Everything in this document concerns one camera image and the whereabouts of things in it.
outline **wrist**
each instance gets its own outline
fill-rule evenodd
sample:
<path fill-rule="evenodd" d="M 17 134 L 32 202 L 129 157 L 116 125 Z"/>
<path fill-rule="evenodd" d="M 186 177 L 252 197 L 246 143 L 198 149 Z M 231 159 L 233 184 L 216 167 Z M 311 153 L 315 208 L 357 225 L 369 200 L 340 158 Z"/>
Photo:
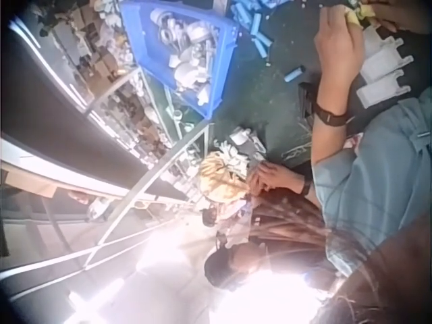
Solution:
<path fill-rule="evenodd" d="M 323 76 L 319 84 L 317 104 L 334 115 L 344 115 L 351 84 Z"/>
<path fill-rule="evenodd" d="M 288 183 L 286 188 L 290 189 L 292 192 L 295 192 L 296 194 L 300 194 L 303 190 L 304 183 L 305 183 L 305 177 L 301 174 L 296 174 L 293 179 L 291 179 Z"/>

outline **watch strap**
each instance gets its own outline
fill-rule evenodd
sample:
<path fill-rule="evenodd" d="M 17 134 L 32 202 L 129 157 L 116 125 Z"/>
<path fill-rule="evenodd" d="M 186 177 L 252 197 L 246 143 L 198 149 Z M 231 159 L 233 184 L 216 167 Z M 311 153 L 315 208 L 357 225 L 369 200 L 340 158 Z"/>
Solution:
<path fill-rule="evenodd" d="M 305 178 L 303 189 L 302 189 L 302 192 L 300 193 L 300 195 L 301 196 L 307 196 L 309 194 L 309 192 L 311 191 L 311 186 L 312 186 L 312 180 Z"/>
<path fill-rule="evenodd" d="M 347 115 L 335 115 L 330 111 L 322 109 L 317 103 L 314 104 L 315 115 L 326 125 L 332 127 L 340 127 L 346 125 Z"/>

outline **workbench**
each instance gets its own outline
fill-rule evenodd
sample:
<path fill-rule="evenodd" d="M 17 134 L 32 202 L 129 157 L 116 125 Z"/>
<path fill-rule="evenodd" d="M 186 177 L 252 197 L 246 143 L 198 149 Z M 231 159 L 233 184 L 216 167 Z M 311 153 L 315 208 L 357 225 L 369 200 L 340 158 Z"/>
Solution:
<path fill-rule="evenodd" d="M 276 163 L 283 162 L 282 153 L 311 140 L 311 133 L 300 115 L 298 83 L 318 82 L 320 77 L 320 65 L 313 42 L 318 31 L 319 5 L 334 5 L 341 1 L 307 0 L 305 8 L 302 8 L 303 3 L 300 0 L 286 3 L 275 11 L 268 11 L 268 20 L 263 18 L 260 31 L 273 40 L 269 55 L 271 66 L 266 66 L 266 61 L 259 56 L 247 31 L 241 31 L 242 36 L 239 36 L 228 72 L 223 101 L 213 116 L 213 134 L 218 140 L 227 139 L 236 126 L 252 128 L 265 143 L 269 159 Z M 382 38 L 390 35 L 383 28 L 378 33 Z M 401 85 L 408 84 L 412 88 L 404 97 L 418 96 L 431 84 L 430 35 L 399 32 L 393 36 L 404 40 L 404 45 L 398 49 L 401 56 L 414 57 L 414 62 L 403 68 L 405 75 L 399 79 Z M 284 76 L 300 65 L 306 68 L 306 72 L 294 81 L 285 83 Z M 363 131 L 378 113 L 402 98 L 392 98 L 364 109 L 356 95 L 356 90 L 364 84 L 362 78 L 358 77 L 352 86 L 348 113 L 355 118 L 349 125 L 349 133 Z M 307 148 L 304 153 L 284 164 L 293 167 L 309 159 L 310 148 Z"/>

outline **light blue shirt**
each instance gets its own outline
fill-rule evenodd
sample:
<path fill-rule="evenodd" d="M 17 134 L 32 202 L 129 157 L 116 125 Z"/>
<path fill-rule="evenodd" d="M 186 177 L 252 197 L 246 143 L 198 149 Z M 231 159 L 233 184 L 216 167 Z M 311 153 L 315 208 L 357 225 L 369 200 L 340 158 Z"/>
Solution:
<path fill-rule="evenodd" d="M 432 88 L 378 115 L 352 149 L 313 167 L 325 224 L 327 258 L 349 276 L 384 240 L 431 206 Z"/>

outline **blue plastic bin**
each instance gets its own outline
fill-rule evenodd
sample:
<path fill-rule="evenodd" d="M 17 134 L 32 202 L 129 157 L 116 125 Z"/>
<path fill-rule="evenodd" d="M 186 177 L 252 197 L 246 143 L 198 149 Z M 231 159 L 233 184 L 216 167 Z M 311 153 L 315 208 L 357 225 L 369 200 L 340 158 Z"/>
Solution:
<path fill-rule="evenodd" d="M 123 23 L 128 33 L 130 45 L 136 62 L 154 77 L 175 90 L 174 71 L 168 66 L 171 49 L 158 37 L 159 27 L 150 19 L 152 10 L 166 9 L 175 17 L 187 22 L 206 21 L 219 29 L 217 52 L 213 60 L 210 80 L 210 100 L 207 104 L 198 105 L 196 92 L 186 90 L 183 99 L 205 119 L 211 119 L 214 110 L 222 102 L 222 92 L 227 78 L 228 67 L 238 35 L 238 23 L 218 16 L 214 11 L 202 10 L 182 3 L 158 0 L 126 0 L 120 3 Z"/>

